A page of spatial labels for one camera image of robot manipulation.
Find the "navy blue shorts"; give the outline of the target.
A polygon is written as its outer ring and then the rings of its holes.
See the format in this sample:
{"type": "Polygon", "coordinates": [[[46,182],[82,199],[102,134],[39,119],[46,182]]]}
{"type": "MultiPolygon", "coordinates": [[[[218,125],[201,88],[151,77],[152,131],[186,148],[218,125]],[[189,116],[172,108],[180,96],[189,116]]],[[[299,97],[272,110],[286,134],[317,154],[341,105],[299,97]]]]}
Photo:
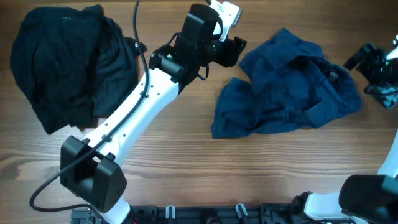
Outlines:
{"type": "Polygon", "coordinates": [[[249,79],[234,77],[221,90],[215,139],[316,129],[362,106],[350,74],[287,29],[247,53],[239,67],[249,79]]]}

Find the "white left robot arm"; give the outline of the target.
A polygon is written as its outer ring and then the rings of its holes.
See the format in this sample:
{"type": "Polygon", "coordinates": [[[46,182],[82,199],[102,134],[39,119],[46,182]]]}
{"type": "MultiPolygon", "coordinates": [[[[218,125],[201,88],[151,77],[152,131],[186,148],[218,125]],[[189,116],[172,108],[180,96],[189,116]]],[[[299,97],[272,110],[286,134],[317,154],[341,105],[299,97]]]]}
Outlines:
{"type": "Polygon", "coordinates": [[[100,221],[131,221],[121,169],[129,151],[152,120],[199,77],[201,67],[236,64],[246,41],[230,39],[228,32],[240,16],[241,9],[229,2],[193,4],[182,30],[152,53],[145,74],[117,110],[83,140],[70,136],[62,144],[60,182],[100,221]]]}

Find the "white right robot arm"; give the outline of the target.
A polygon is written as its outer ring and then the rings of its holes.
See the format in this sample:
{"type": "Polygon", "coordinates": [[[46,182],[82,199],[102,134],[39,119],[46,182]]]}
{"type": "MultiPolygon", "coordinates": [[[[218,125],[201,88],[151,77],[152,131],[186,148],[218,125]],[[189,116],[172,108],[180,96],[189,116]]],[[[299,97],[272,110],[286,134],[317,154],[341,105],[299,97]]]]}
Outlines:
{"type": "MultiPolygon", "coordinates": [[[[385,108],[397,105],[397,49],[389,53],[364,44],[344,66],[369,82],[365,94],[385,108]]],[[[352,175],[338,192],[305,192],[290,204],[305,223],[397,223],[397,141],[375,175],[352,175]]]]}

